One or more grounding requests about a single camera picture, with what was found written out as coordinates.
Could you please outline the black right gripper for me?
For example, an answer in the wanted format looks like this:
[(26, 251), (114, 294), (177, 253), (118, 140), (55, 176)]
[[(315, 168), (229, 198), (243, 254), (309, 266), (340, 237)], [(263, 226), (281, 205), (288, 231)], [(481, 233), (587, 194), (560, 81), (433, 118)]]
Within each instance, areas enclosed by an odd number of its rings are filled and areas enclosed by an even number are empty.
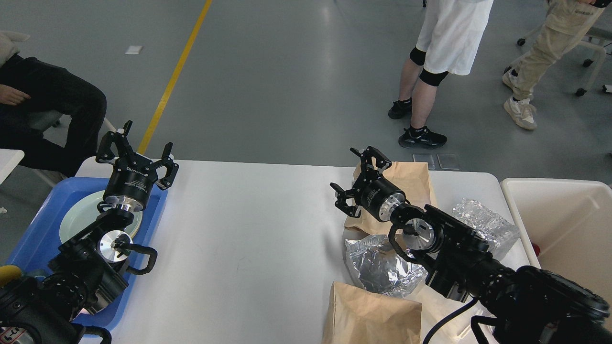
[[(376, 220), (390, 221), (393, 211), (406, 203), (406, 194), (383, 176), (383, 172), (392, 166), (392, 161), (374, 147), (364, 150), (350, 148), (350, 151), (361, 161), (359, 176), (354, 182), (354, 189), (343, 190), (338, 184), (330, 183), (337, 198), (335, 207), (348, 217), (359, 218), (361, 206)], [(355, 205), (349, 205), (349, 199), (354, 199)]]

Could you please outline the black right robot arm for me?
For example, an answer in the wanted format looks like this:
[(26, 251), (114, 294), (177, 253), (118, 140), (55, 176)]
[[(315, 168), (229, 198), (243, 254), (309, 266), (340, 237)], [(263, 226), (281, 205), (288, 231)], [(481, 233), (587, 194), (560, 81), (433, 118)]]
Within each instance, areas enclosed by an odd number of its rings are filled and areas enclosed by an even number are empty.
[(473, 316), (471, 329), (477, 342), (486, 344), (481, 325), (492, 326), (501, 344), (609, 344), (603, 326), (609, 304), (587, 288), (558, 274), (533, 266), (505, 267), (488, 251), (477, 232), (426, 204), (411, 205), (406, 194), (385, 179), (392, 162), (376, 148), (350, 149), (361, 160), (352, 189), (331, 183), (335, 206), (350, 217), (367, 211), (379, 222), (391, 222), (387, 235), (396, 254), (427, 271), (426, 284), (448, 299), (472, 300), (439, 321), (426, 335), (480, 302), (491, 314)]

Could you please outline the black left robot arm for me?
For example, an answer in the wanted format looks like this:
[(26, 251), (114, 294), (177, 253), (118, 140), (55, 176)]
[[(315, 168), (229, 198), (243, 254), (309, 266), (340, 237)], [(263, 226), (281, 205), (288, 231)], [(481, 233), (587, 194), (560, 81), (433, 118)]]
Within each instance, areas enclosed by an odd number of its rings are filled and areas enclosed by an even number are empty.
[(146, 209), (155, 185), (166, 190), (179, 165), (172, 143), (157, 161), (135, 152), (128, 142), (131, 120), (101, 139), (98, 163), (113, 166), (98, 204), (98, 217), (58, 247), (44, 279), (25, 276), (14, 265), (1, 268), (1, 341), (16, 344), (77, 344), (86, 334), (111, 343), (110, 332), (74, 322), (79, 312), (91, 315), (113, 303), (128, 288), (125, 273), (142, 276), (153, 270), (157, 250), (133, 242), (125, 229), (135, 213)]

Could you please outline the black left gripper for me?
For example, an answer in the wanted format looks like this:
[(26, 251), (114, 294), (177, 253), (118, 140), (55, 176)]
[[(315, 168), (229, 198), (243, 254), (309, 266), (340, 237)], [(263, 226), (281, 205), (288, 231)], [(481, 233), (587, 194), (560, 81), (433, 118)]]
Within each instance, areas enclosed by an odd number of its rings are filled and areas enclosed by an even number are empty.
[[(161, 159), (155, 162), (144, 155), (135, 154), (127, 139), (132, 124), (133, 121), (128, 120), (121, 129), (108, 131), (102, 137), (96, 161), (113, 165), (103, 202), (115, 207), (126, 204), (129, 211), (139, 212), (146, 209), (154, 183), (160, 190), (171, 187), (179, 165), (171, 154), (172, 142), (164, 146)], [(156, 170), (162, 166), (166, 168), (166, 174), (159, 177)]]

